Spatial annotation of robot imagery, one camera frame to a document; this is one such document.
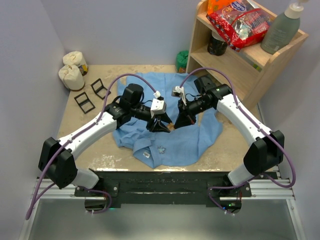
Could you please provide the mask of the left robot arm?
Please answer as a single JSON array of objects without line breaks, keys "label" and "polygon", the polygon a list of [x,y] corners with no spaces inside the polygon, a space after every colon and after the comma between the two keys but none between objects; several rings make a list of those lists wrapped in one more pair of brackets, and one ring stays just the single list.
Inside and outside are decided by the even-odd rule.
[{"label": "left robot arm", "polygon": [[68,185],[85,187],[92,196],[99,196],[104,184],[98,175],[89,169],[78,169],[76,159],[103,136],[114,132],[136,118],[146,122],[152,133],[169,133],[166,126],[171,119],[166,113],[167,104],[159,92],[154,93],[151,106],[143,104],[144,89],[131,83],[91,121],[56,140],[52,137],[43,143],[38,168],[60,189]]}]

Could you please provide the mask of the blue button shirt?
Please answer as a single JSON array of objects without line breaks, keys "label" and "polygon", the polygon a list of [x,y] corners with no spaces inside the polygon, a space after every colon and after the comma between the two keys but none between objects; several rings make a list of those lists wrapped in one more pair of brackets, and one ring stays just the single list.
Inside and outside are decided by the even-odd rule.
[{"label": "blue button shirt", "polygon": [[[150,106],[154,97],[149,88],[152,85],[164,97],[166,113],[175,121],[179,114],[178,99],[172,96],[172,89],[180,85],[186,76],[185,73],[139,72],[137,76],[127,76],[125,83],[119,81],[117,93],[122,95],[129,84],[138,84],[144,88],[144,99]],[[150,168],[188,166],[196,163],[222,133],[223,125],[217,120],[216,112],[210,108],[197,115],[194,125],[170,133],[150,132],[145,121],[133,117],[112,134],[118,147],[131,149],[132,155]],[[160,146],[166,148],[165,153],[159,153]]]}]

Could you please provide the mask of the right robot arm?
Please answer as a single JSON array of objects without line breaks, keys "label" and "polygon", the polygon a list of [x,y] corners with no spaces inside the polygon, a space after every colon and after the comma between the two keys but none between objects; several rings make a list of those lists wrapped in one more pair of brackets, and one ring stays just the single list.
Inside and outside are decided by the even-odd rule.
[{"label": "right robot arm", "polygon": [[174,128],[182,128],[196,123],[196,116],[208,109],[215,109],[227,117],[246,140],[249,149],[243,163],[228,173],[228,181],[223,183],[223,192],[230,197],[240,190],[240,184],[273,168],[283,161],[285,137],[279,130],[272,131],[262,124],[234,96],[227,84],[217,86],[210,77],[201,76],[194,80],[199,97],[189,101],[184,88],[175,86],[172,96],[179,97],[178,116]]}]

